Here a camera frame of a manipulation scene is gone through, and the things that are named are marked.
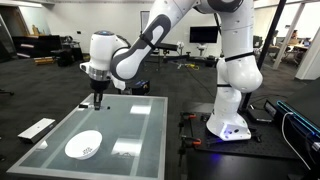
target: computer screen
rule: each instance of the computer screen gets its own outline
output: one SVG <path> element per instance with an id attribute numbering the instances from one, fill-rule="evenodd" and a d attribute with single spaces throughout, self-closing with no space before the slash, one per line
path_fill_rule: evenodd
<path id="1" fill-rule="evenodd" d="M 310 42 L 309 42 L 309 41 L 304 41 L 304 42 L 303 42 L 303 45 L 304 45 L 305 47 L 309 47 L 309 46 L 310 46 Z"/>
<path id="2" fill-rule="evenodd" d="M 217 43 L 217 26 L 190 27 L 190 43 Z"/>

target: whiteboard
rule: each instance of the whiteboard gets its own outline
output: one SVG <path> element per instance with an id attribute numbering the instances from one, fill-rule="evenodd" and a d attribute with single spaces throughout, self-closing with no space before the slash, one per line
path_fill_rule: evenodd
<path id="1" fill-rule="evenodd" d="M 147 27 L 150 11 L 140 11 L 141 33 Z"/>

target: table frame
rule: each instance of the table frame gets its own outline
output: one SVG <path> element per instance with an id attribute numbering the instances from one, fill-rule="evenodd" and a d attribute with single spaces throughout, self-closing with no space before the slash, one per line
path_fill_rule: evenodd
<path id="1" fill-rule="evenodd" d="M 124 95 L 113 95 L 104 94 L 103 98 L 106 96 L 124 96 Z M 86 97 L 82 103 L 87 102 L 93 94 Z M 154 97 L 154 96 L 132 96 L 139 98 L 153 98 L 153 99 L 164 99 L 164 113 L 163 113 L 163 123 L 162 123 L 162 134 L 161 134 L 161 149 L 159 158 L 159 171 L 158 178 L 147 178 L 147 177 L 130 177 L 125 175 L 109 175 L 100 173 L 87 173 L 87 172 L 75 172 L 75 171 L 65 171 L 65 170 L 54 170 L 54 169 L 41 169 L 34 167 L 20 166 L 24 160 L 26 160 L 46 139 L 48 139 L 59 127 L 61 127 L 70 116 L 72 116 L 77 110 L 76 107 L 72 110 L 55 128 L 53 128 L 46 136 L 44 136 L 33 148 L 31 148 L 25 155 L 22 156 L 8 171 L 7 173 L 13 175 L 21 175 L 26 177 L 37 177 L 37 178 L 68 178 L 68 179 L 101 179 L 101 180 L 164 180 L 165 171 L 165 149 L 166 149 L 166 131 L 167 131 L 167 111 L 168 111 L 168 98 L 167 97 Z"/>

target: white bowl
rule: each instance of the white bowl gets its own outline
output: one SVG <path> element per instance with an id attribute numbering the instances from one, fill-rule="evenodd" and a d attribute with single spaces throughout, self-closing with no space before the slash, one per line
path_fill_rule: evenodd
<path id="1" fill-rule="evenodd" d="M 64 151 L 68 157 L 84 160 L 92 157 L 99 149 L 102 135 L 98 131 L 88 130 L 75 135 L 67 143 Z"/>

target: robotic arm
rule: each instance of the robotic arm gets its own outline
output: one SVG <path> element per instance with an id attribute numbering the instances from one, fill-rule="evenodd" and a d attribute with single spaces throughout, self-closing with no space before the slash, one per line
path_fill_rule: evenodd
<path id="1" fill-rule="evenodd" d="M 96 58 L 101 60 L 101 64 L 93 66 L 91 63 L 92 66 L 89 66 L 89 69 L 91 67 L 109 75 L 112 74 L 112 77 L 118 80 L 134 78 L 142 60 L 148 57 L 155 46 L 191 8 L 205 14 L 217 12 L 222 21 L 222 49 L 225 59 L 221 59 L 217 65 L 218 90 L 214 112 L 207 122 L 207 128 L 225 141 L 250 139 L 248 125 L 237 110 L 241 101 L 241 92 L 252 92 L 262 83 L 262 75 L 257 68 L 252 47 L 252 0 L 156 0 L 150 11 L 147 28 L 133 46 L 114 51 L 113 56 Z M 118 49 L 121 47 L 116 45 L 117 43 L 103 44 L 102 41 L 101 46 L 95 46 L 92 40 L 91 49 L 98 47 L 101 49 L 108 45 Z M 93 89 L 98 90 L 102 95 L 102 91 L 99 90 L 103 88 Z"/>
<path id="2" fill-rule="evenodd" d="M 115 53 L 128 48 L 130 48 L 130 43 L 112 32 L 97 31 L 92 35 L 90 62 L 80 64 L 80 69 L 90 77 L 90 86 L 94 90 L 95 110 L 100 110 L 103 91 L 108 88 L 111 80 L 116 87 L 124 88 L 124 82 L 118 81 L 111 75 L 110 63 Z"/>

